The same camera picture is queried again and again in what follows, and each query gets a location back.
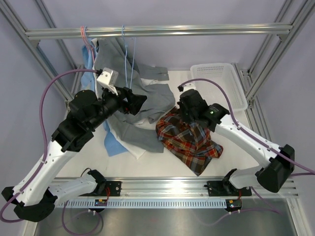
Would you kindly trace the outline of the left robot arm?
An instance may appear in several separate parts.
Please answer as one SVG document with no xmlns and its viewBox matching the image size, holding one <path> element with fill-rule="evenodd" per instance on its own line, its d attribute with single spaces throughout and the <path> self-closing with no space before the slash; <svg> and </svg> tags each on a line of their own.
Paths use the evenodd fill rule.
<svg viewBox="0 0 315 236">
<path fill-rule="evenodd" d="M 81 195 L 101 196 L 106 178 L 91 170 L 80 178 L 61 185 L 51 183 L 63 166 L 91 140 L 96 128 L 116 111 L 136 115 L 147 100 L 129 88 L 118 88 L 116 94 L 104 89 L 101 98 L 92 90 L 78 92 L 69 103 L 70 111 L 47 145 L 43 156 L 28 175 L 16 186 L 5 187 L 2 196 L 14 204 L 18 221 L 39 222 L 61 203 Z"/>
</svg>

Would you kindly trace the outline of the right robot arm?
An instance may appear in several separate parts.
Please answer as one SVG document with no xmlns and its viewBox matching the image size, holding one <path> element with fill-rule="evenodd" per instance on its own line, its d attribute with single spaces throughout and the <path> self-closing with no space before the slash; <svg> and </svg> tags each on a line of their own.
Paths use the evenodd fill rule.
<svg viewBox="0 0 315 236">
<path fill-rule="evenodd" d="M 281 147 L 242 127 L 229 110 L 217 103 L 208 105 L 195 89 L 185 89 L 178 104 L 185 122 L 196 122 L 229 139 L 258 163 L 256 167 L 229 171 L 222 180 L 226 194 L 234 195 L 240 189 L 252 186 L 261 186 L 272 193 L 279 192 L 294 170 L 293 147 Z"/>
</svg>

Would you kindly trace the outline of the plaid shirt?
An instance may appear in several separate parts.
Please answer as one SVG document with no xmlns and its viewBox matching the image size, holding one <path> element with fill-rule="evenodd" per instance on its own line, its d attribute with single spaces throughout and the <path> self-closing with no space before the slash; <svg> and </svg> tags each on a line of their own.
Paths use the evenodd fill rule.
<svg viewBox="0 0 315 236">
<path fill-rule="evenodd" d="M 212 159 L 218 159 L 223 147 L 211 139 L 211 132 L 196 122 L 185 123 L 180 110 L 173 107 L 156 123 L 157 139 L 196 176 L 201 175 Z"/>
</svg>

